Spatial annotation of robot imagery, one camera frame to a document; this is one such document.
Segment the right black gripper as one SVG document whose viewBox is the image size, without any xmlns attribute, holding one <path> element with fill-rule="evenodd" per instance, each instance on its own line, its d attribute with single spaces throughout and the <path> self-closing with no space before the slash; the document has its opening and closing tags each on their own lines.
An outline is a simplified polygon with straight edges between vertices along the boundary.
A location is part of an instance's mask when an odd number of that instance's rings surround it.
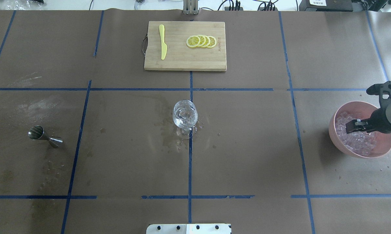
<svg viewBox="0 0 391 234">
<path fill-rule="evenodd" d="M 391 81 L 373 84 L 366 89 L 366 93 L 379 96 L 380 107 L 371 114 L 369 119 L 353 119 L 346 123 L 346 133 L 377 131 L 391 134 Z"/>
</svg>

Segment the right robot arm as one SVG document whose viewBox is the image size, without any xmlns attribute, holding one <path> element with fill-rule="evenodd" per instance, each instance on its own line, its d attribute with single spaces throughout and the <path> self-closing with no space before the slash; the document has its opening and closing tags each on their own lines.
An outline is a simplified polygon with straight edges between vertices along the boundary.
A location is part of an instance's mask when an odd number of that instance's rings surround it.
<svg viewBox="0 0 391 234">
<path fill-rule="evenodd" d="M 373 111 L 367 119 L 354 119 L 346 126 L 346 133 L 353 132 L 381 132 L 391 134 L 391 81 L 384 84 L 373 84 L 366 89 L 368 95 L 379 97 L 380 108 Z"/>
</svg>

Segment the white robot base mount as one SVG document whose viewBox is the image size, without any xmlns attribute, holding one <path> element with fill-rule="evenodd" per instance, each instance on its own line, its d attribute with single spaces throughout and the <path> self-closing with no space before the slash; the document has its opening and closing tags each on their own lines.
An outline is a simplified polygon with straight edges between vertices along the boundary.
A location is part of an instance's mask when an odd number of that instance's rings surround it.
<svg viewBox="0 0 391 234">
<path fill-rule="evenodd" d="M 147 234 L 231 234 L 230 224 L 152 224 L 146 229 Z"/>
</svg>

